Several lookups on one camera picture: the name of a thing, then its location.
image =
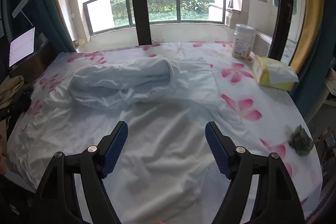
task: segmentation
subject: silver screw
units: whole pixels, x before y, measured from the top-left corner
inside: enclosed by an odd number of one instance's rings
[[[58,159],[58,158],[62,157],[62,155],[63,155],[62,152],[56,152],[56,153],[54,154],[54,157]]]
[[[241,147],[241,146],[238,146],[237,148],[236,148],[236,151],[238,152],[238,153],[241,153],[241,154],[243,154],[243,153],[245,153],[245,148],[243,148],[243,147]]]
[[[90,153],[95,152],[96,150],[97,150],[97,146],[95,146],[95,145],[91,145],[91,146],[87,149],[87,151],[89,151]]]
[[[272,152],[272,153],[271,153],[271,157],[274,158],[274,159],[278,159],[278,158],[280,158],[279,154],[278,154],[278,153],[275,153],[275,152]]]

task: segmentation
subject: green crumpled object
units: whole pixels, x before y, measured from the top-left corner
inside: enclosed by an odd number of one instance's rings
[[[299,125],[290,135],[288,144],[300,156],[308,156],[314,147],[314,141],[308,136],[302,125]]]

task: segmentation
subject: balcony wall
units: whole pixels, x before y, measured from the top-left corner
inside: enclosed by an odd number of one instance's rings
[[[232,41],[234,30],[226,25],[208,23],[171,23],[151,25],[152,39],[162,42]],[[115,30],[91,36],[78,50],[95,52],[138,45],[136,28]]]

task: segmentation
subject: plastic jar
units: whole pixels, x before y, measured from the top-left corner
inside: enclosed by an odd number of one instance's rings
[[[248,59],[253,48],[254,39],[254,28],[244,24],[236,24],[232,56],[244,60]]]

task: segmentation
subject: grass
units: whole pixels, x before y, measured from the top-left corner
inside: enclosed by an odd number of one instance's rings
[[[177,20],[176,11],[149,13],[148,16],[150,22]],[[209,15],[208,13],[199,14],[196,11],[181,10],[181,20],[209,20]],[[116,27],[127,26],[129,24],[128,17],[115,18],[114,24]]]

